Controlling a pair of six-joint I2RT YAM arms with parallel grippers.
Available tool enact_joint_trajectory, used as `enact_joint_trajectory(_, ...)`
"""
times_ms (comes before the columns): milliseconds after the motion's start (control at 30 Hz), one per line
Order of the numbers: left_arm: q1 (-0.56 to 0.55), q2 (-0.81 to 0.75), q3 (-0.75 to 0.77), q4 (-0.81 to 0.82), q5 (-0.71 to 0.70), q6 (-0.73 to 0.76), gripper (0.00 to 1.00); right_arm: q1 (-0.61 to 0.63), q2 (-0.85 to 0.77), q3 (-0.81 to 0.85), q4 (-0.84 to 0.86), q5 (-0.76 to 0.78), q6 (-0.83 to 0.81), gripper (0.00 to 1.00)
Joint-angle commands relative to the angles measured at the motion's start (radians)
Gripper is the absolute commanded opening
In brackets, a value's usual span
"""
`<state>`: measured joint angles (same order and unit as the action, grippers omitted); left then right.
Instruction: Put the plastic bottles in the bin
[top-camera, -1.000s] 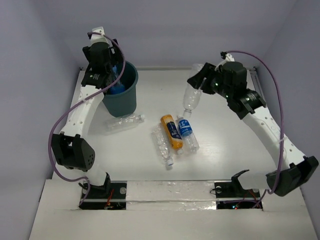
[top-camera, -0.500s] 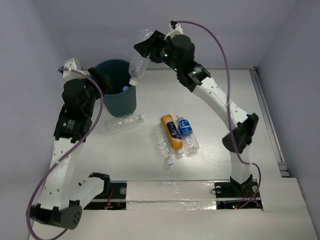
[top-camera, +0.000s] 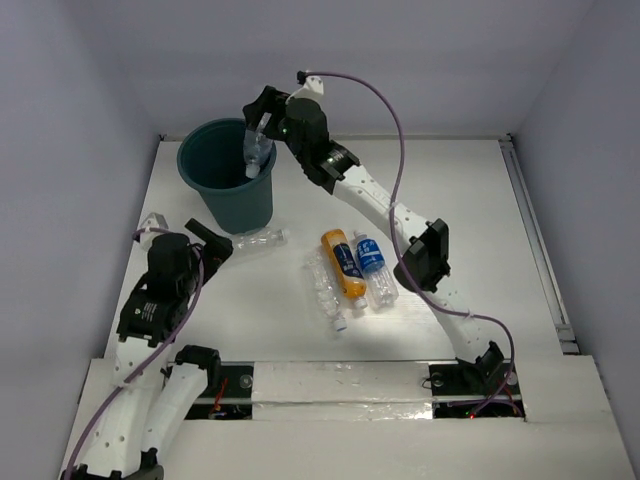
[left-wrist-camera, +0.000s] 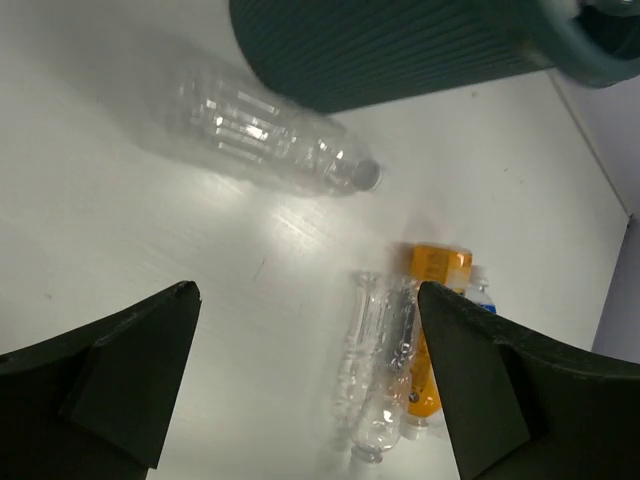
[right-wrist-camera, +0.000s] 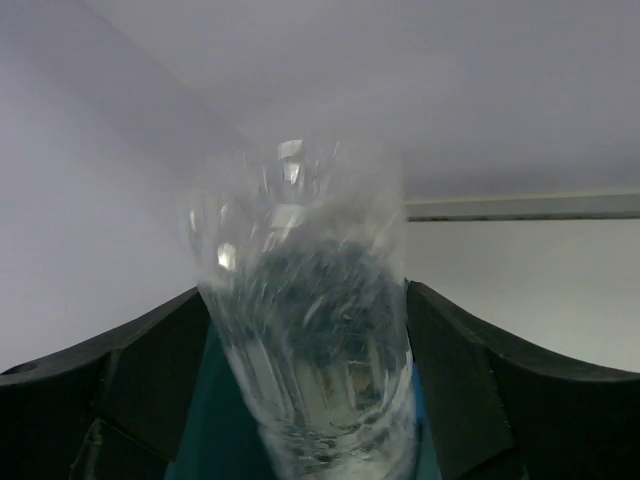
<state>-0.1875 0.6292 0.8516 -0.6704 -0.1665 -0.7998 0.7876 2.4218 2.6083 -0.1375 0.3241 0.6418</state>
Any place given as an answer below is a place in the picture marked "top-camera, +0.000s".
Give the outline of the clear bottle white cap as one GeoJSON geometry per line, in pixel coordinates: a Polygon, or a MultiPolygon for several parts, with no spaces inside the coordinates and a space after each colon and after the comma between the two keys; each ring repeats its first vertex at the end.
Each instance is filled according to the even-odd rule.
{"type": "Polygon", "coordinates": [[[246,129],[243,141],[243,156],[245,175],[249,179],[256,178],[261,172],[263,164],[269,159],[273,141],[264,134],[270,113],[265,113],[255,130],[246,129]]]}

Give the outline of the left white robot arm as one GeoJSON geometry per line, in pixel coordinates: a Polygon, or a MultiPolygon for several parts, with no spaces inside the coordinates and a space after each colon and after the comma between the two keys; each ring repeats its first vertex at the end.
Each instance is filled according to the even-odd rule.
{"type": "Polygon", "coordinates": [[[171,350],[233,243],[195,219],[185,227],[178,233],[146,221],[133,234],[147,269],[120,312],[112,391],[76,441],[64,479],[163,478],[163,458],[194,401],[220,386],[217,350],[171,350]]]}

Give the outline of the blue label bottle white cap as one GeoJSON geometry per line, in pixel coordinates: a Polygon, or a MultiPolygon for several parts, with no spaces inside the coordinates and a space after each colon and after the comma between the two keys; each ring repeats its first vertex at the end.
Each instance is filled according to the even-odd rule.
{"type": "Polygon", "coordinates": [[[391,307],[399,296],[394,277],[378,243],[361,231],[354,232],[356,259],[377,308],[391,307]]]}

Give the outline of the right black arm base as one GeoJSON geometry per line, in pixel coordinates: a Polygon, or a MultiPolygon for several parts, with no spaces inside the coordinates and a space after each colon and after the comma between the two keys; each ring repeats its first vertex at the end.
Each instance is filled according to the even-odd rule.
{"type": "Polygon", "coordinates": [[[436,419],[525,418],[516,369],[493,341],[474,363],[430,364],[421,387],[433,396],[436,419]]]}

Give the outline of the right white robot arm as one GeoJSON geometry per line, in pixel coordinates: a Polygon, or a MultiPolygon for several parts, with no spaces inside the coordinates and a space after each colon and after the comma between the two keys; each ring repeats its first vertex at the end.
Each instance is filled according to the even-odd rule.
{"type": "Polygon", "coordinates": [[[360,160],[330,137],[319,98],[308,88],[288,94],[267,86],[242,112],[250,130],[284,143],[312,183],[352,206],[392,241],[399,255],[397,281],[426,298],[461,365],[462,384],[473,392],[486,390],[504,355],[450,278],[448,225],[393,200],[360,160]]]}

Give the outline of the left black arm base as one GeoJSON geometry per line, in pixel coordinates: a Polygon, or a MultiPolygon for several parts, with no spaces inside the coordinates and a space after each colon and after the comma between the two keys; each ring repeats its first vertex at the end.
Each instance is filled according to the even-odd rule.
{"type": "Polygon", "coordinates": [[[204,374],[205,389],[194,400],[186,412],[186,420],[251,420],[253,405],[251,400],[254,367],[248,363],[237,365],[223,365],[210,382],[210,375],[204,368],[197,365],[188,366],[187,363],[173,363],[164,367],[164,387],[174,377],[173,371],[178,373],[204,374]]]}

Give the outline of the small clear bottle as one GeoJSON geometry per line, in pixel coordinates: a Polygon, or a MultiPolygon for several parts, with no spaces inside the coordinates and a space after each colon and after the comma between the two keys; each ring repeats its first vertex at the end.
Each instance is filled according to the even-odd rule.
{"type": "Polygon", "coordinates": [[[232,237],[235,250],[242,253],[261,252],[271,248],[281,247],[287,244],[288,232],[286,229],[264,228],[255,232],[248,232],[232,237]]]}

